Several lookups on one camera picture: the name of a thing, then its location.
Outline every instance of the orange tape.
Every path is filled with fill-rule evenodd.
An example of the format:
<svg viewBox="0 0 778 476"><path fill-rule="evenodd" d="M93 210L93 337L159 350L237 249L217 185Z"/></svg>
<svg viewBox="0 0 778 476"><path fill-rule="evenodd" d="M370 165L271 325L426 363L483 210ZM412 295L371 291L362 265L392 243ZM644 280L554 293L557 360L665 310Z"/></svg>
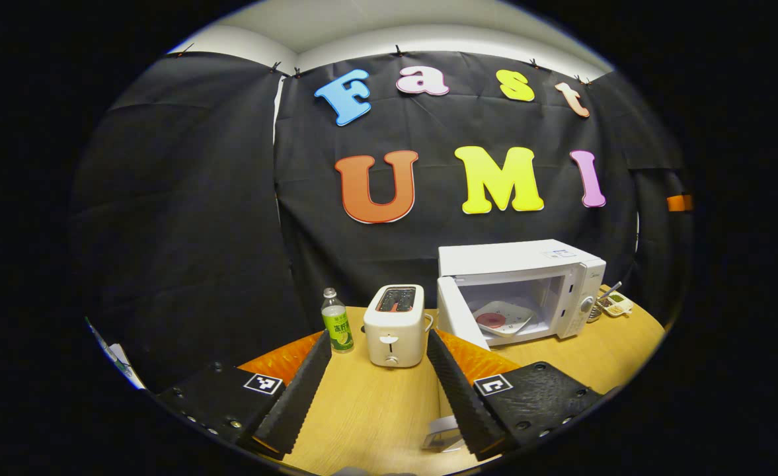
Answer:
<svg viewBox="0 0 778 476"><path fill-rule="evenodd" d="M669 212L690 212L694 209L691 195L675 195L668 198Z"/></svg>

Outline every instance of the small tray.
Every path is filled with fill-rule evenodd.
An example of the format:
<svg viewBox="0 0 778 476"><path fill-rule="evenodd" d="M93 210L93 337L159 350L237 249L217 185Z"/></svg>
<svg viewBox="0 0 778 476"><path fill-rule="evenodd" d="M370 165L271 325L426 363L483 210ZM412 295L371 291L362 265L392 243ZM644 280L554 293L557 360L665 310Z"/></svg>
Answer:
<svg viewBox="0 0 778 476"><path fill-rule="evenodd" d="M630 301L627 296L624 296L619 292L612 292L598 301L598 305L603 309L604 313L607 313L612 317L618 317L622 314L632 313L635 304Z"/></svg>

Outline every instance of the foam letter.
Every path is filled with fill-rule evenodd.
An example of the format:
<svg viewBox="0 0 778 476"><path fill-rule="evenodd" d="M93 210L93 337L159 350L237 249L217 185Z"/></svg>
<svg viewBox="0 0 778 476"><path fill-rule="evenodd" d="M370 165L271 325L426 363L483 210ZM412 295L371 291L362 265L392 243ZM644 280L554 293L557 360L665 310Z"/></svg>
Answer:
<svg viewBox="0 0 778 476"><path fill-rule="evenodd" d="M594 171L594 154L590 151L571 151L570 158L574 159L582 175L582 204L589 208L606 205L606 197L600 193L598 175Z"/></svg>
<svg viewBox="0 0 778 476"><path fill-rule="evenodd" d="M450 91L444 85L444 75L439 69L429 66L409 66L401 69L401 76L395 85L404 93L427 93L432 96L443 96Z"/></svg>
<svg viewBox="0 0 778 476"><path fill-rule="evenodd" d="M528 87L527 78L517 71L501 69L497 72L497 81L500 81L500 90L509 99L533 100L536 97L533 88Z"/></svg>
<svg viewBox="0 0 778 476"><path fill-rule="evenodd" d="M358 102L353 99L354 96L368 97L371 91L365 86L362 81L355 81L355 79L368 78L368 72L363 69L355 69L350 73L335 79L326 85L323 85L319 90L315 91L316 97L323 97L333 106L338 117L336 117L336 124L338 126L344 126L355 118L365 114L371 110L371 104L368 102ZM350 82L350 87L344 87L344 84Z"/></svg>
<svg viewBox="0 0 778 476"><path fill-rule="evenodd" d="M371 192L368 190L368 169L374 165L374 157L358 155L336 162L335 169L341 174L344 211L358 222L397 221L406 216L415 204L412 163L418 160L418 154L413 151L393 151L387 153L383 160L391 164L395 173L395 198L382 205L371 201Z"/></svg>
<svg viewBox="0 0 778 476"><path fill-rule="evenodd" d="M564 99L567 100L568 105L571 109L573 109L574 112L577 113L577 115L581 115L585 118L588 117L588 109L583 108L579 100L576 100L577 97L580 96L580 93L570 89L570 85L567 85L566 83L559 83L558 85L555 85L554 88L562 91L562 94L564 94Z"/></svg>
<svg viewBox="0 0 778 476"><path fill-rule="evenodd" d="M533 172L533 151L524 147L510 148L506 153L503 169L482 147L470 145L456 149L456 157L465 163L465 180L468 182L468 201L462 203L466 214L487 214L492 204L486 200L485 190L491 194L497 208L506 210L512 188L515 200L512 207L519 212L541 210L545 201L539 196L536 175Z"/></svg>

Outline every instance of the black fabric backdrop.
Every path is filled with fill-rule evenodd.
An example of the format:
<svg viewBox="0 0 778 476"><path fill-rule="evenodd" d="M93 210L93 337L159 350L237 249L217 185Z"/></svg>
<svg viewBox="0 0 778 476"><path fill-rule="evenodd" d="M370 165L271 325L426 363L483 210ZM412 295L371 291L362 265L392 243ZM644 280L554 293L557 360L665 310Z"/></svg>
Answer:
<svg viewBox="0 0 778 476"><path fill-rule="evenodd" d="M408 95L395 87L402 67L425 65L444 74L445 96ZM371 110L346 126L334 123L317 89L364 69ZM535 91L531 102L507 99L495 77L518 71ZM554 85L566 82L590 111L579 117ZM511 147L533 150L533 169L545 208L467 215L465 166L454 151L485 148L503 166ZM336 161L370 155L371 199L394 196L391 151L418 153L413 163L415 204L393 223L366 225L346 214ZM607 203L582 205L579 169L570 151L588 150ZM604 282L624 280L621 292L666 322L678 305L680 263L689 259L676 241L691 241L690 226L672 223L666 197L683 187L681 157L672 139L624 78L610 73L591 85L528 63L463 52L408 52L355 58L285 79L276 122L274 180L295 282L305 309L317 309L333 286L349 305L367 305L381 286L421 284L435 307L438 247L554 238L607 262ZM639 252L636 213L641 215Z"/></svg>
<svg viewBox="0 0 778 476"><path fill-rule="evenodd" d="M450 92L398 91L400 69L419 64L440 69ZM313 94L352 69L370 73L371 111L338 127ZM507 99L499 69L523 73L533 102ZM87 313L107 341L122 343L152 391L212 360L242 364L320 331L326 286L367 305L385 284L416 283L435 307L439 246L555 238L603 257L604 282L624 280L621 291L660 322L675 315L691 216L668 212L666 198L688 192L681 157L618 73L581 85L461 52L329 64L285 79L272 151L279 79L228 55L164 58L111 106L81 161L71 244ZM580 93L591 117L571 110L554 88L560 82ZM501 167L511 147L533 150L545 208L464 214L465 166L454 155L464 145L485 148ZM374 157L371 199L384 203L394 180L383 156L398 150L418 153L412 210L393 223L350 219L336 161ZM604 207L582 205L573 150L596 157Z"/></svg>
<svg viewBox="0 0 778 476"><path fill-rule="evenodd" d="M292 299L274 202L279 80L223 54L163 58L106 112L81 160L71 244L85 307L154 392L312 329Z"/></svg>

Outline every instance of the orange letter u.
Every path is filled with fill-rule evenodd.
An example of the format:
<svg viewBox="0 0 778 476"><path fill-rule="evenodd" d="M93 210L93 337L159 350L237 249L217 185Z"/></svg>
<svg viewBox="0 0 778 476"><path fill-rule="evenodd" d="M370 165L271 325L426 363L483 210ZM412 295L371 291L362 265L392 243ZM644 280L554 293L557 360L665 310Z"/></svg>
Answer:
<svg viewBox="0 0 778 476"><path fill-rule="evenodd" d="M356 155L336 162L341 174L341 201L344 211L362 223L388 223L402 219L415 204L415 181L412 163L418 160L413 151L393 151L383 158L395 172L395 198L388 203L374 203L368 189L368 169L374 165L374 157Z"/></svg>

